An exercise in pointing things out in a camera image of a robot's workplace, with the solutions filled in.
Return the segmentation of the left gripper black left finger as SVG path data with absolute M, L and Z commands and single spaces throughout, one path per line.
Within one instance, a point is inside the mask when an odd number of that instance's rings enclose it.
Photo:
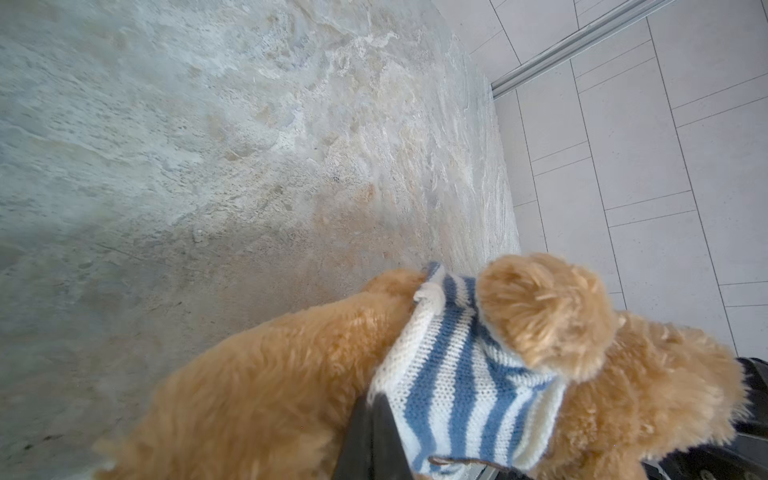
M 371 479 L 372 446 L 371 410 L 362 395 L 354 404 L 331 479 Z

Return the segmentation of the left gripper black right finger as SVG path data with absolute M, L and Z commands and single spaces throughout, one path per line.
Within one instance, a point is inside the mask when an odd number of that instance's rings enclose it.
M 374 480 L 414 479 L 384 394 L 377 394 L 372 403 L 371 475 Z

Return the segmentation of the blue white striped knit sweater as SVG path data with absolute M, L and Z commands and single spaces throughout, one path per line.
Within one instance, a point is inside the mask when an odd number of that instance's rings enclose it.
M 473 463 L 531 470 L 547 450 L 566 381 L 527 368 L 487 322 L 476 281 L 438 262 L 376 371 L 410 469 L 455 479 Z

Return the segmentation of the brown teddy bear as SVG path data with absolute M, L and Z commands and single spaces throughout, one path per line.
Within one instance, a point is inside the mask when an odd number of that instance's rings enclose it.
M 170 375 L 107 443 L 98 479 L 328 479 L 355 402 L 415 309 L 425 269 L 238 333 Z M 476 295 L 498 341 L 567 383 L 531 479 L 642 479 L 674 451 L 723 445 L 748 418 L 742 363 L 705 332 L 618 311 L 592 271 L 506 255 Z

